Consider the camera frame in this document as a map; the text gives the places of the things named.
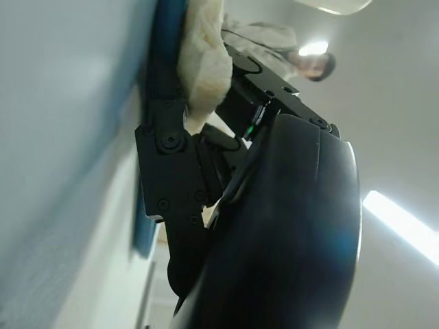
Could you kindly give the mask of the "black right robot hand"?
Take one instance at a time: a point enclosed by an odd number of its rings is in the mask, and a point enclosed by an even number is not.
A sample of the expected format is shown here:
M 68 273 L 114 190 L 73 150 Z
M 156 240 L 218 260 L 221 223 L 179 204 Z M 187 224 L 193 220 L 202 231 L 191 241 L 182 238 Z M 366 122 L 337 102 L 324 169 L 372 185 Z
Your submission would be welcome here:
M 338 129 L 229 47 L 218 115 L 184 127 L 176 64 L 150 54 L 136 129 L 145 213 L 165 224 L 172 328 L 337 328 L 361 245 L 355 156 Z

